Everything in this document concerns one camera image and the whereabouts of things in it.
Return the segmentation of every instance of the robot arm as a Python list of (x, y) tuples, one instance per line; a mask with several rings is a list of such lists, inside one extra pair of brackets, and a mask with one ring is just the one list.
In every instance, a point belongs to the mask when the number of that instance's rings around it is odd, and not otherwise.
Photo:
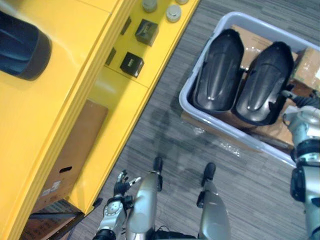
[(116, 240), (127, 218), (127, 210), (133, 207), (133, 197), (125, 196), (131, 186), (141, 180), (141, 177), (126, 182), (127, 172), (124, 170), (118, 176), (114, 185), (113, 197), (107, 201), (103, 210), (103, 219), (93, 240)]
[(296, 163), (292, 171), (290, 193), (304, 203), (307, 234), (310, 239), (320, 239), (320, 99), (300, 97), (291, 92), (282, 94), (292, 99), (298, 107), (289, 106), (282, 118), (292, 133)]

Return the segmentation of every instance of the white sticker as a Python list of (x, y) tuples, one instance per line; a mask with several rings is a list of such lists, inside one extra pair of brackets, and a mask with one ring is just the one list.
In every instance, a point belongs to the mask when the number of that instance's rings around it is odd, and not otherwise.
[(320, 67), (319, 67), (318, 71), (316, 72), (315, 77), (317, 79), (320, 79)]
[(50, 188), (47, 189), (47, 190), (44, 190), (43, 193), (42, 193), (42, 195), (41, 195), (41, 197), (42, 197), (42, 196), (45, 196), (45, 195), (48, 195), (48, 194), (50, 193), (50, 190), (51, 190)]
[(50, 189), (50, 193), (54, 192), (55, 190), (57, 190), (59, 188), (59, 185), (60, 185), (61, 181), (55, 181), (53, 184), (52, 184), (52, 187)]

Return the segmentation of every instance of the gray bin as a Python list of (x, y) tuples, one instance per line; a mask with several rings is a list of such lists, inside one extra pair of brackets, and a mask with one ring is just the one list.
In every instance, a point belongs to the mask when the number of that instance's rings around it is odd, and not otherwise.
[(298, 36), (295, 36), (289, 32), (286, 32), (278, 27), (270, 25), (264, 21), (261, 21), (257, 18), (244, 14), (242, 12), (230, 12), (223, 16), (218, 22), (216, 28), (214, 29), (213, 35), (208, 40), (205, 45), (199, 59), (197, 60), (192, 73), (184, 84), (180, 95), (179, 95), (179, 103), (184, 111), (189, 113), (194, 119), (199, 120), (200, 122), (210, 126), (213, 129), (216, 129), (220, 132), (223, 132), (238, 141), (250, 146), (251, 148), (257, 149), (259, 151), (270, 154), (271, 156), (289, 164), (295, 166), (296, 164), (292, 161), (291, 157), (270, 146), (269, 144), (262, 142), (243, 131), (201, 111), (192, 106), (188, 102), (188, 97), (191, 94), (192, 86), (196, 80), (198, 72), (204, 62), (206, 57), (206, 53), (212, 43), (212, 41), (224, 30), (230, 28), (232, 25), (238, 25), (241, 28), (244, 28), (252, 33), (260, 35), (266, 39), (269, 39), (272, 42), (282, 41), (288, 44), (291, 47), (293, 52), (299, 52), (304, 50), (306, 47), (311, 47), (320, 51), (320, 47), (316, 46)]

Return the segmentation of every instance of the cardboard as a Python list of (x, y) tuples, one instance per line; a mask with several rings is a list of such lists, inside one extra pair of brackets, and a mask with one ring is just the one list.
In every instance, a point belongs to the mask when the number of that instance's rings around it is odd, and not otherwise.
[[(65, 200), (57, 201), (40, 213), (78, 212), (79, 210)], [(46, 240), (69, 223), (71, 218), (29, 219), (22, 231), (20, 240)]]
[(94, 145), (108, 109), (87, 100), (55, 164), (47, 177), (32, 212), (37, 212), (69, 194)]
[[(252, 61), (273, 42), (237, 25), (232, 25), (231, 28), (239, 33), (244, 46), (241, 68), (248, 70)], [(298, 55), (295, 52), (292, 52), (292, 57), (295, 61)]]
[(311, 47), (306, 48), (299, 56), (292, 78), (320, 91), (320, 52)]

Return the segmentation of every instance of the black box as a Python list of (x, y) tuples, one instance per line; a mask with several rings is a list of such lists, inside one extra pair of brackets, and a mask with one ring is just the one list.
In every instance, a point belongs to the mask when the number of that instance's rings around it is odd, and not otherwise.
[(120, 68), (125, 73), (137, 78), (143, 65), (144, 60), (141, 57), (134, 55), (131, 52), (127, 52)]
[(158, 31), (158, 24), (142, 19), (138, 29), (135, 32), (135, 37), (139, 42), (152, 46)]

